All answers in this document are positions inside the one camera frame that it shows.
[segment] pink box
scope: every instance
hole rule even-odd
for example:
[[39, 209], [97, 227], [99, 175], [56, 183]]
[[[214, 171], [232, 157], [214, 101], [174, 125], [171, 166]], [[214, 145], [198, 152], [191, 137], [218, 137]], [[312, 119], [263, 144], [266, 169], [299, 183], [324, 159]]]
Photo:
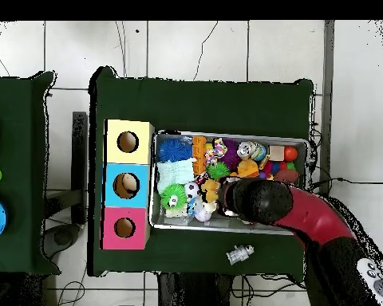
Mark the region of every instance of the pink box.
[[[115, 233], [115, 223], [120, 218], [130, 218], [135, 224], [131, 237], [122, 238]], [[148, 240], [147, 208], [105, 207], [104, 237], [102, 249], [143, 250]]]

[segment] green spiky toy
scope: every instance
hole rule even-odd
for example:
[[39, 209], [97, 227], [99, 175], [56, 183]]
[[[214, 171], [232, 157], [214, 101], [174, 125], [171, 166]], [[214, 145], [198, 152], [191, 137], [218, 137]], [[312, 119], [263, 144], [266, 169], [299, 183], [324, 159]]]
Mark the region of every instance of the green spiky toy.
[[160, 204], [162, 207], [170, 210], [181, 209], [188, 200], [184, 186], [181, 184], [172, 184], [168, 186], [163, 190], [160, 197]]
[[210, 164], [206, 167], [206, 171], [208, 172], [211, 179], [215, 181], [223, 176], [228, 176], [230, 174], [230, 169], [223, 163], [217, 162], [216, 165]]

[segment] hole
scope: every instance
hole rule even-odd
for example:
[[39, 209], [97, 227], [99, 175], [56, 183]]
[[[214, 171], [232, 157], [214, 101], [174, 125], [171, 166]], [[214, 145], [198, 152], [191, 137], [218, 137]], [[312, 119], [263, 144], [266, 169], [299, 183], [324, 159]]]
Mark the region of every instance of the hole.
[[120, 198], [134, 198], [140, 189], [139, 179], [135, 174], [119, 174], [113, 180], [113, 191]]
[[117, 236], [121, 238], [129, 238], [135, 233], [135, 223], [130, 218], [120, 218], [113, 226]]
[[120, 151], [130, 154], [139, 147], [139, 139], [136, 134], [131, 131], [122, 132], [116, 141]]

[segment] green table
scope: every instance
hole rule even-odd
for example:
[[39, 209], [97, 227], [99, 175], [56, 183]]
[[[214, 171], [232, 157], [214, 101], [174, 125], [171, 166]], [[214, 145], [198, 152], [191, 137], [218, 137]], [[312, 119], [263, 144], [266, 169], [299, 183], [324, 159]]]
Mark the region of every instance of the green table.
[[45, 91], [53, 73], [0, 78], [0, 202], [7, 226], [0, 236], [0, 272], [59, 273], [41, 254], [46, 173]]
[[[150, 122], [156, 130], [308, 139], [310, 80], [185, 82], [120, 79], [99, 68], [90, 81], [89, 274], [110, 271], [292, 273], [302, 279], [303, 249], [294, 236], [152, 229], [142, 251], [100, 250], [102, 137], [105, 119]], [[230, 266], [226, 252], [251, 244], [255, 254]]]

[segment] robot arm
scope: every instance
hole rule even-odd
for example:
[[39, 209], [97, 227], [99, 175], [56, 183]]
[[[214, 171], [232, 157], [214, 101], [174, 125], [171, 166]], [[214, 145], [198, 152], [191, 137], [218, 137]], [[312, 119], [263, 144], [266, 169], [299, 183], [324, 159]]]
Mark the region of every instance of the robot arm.
[[223, 214], [295, 233], [306, 251], [311, 306], [383, 306], [383, 276], [347, 222], [324, 199], [282, 182], [223, 178]]

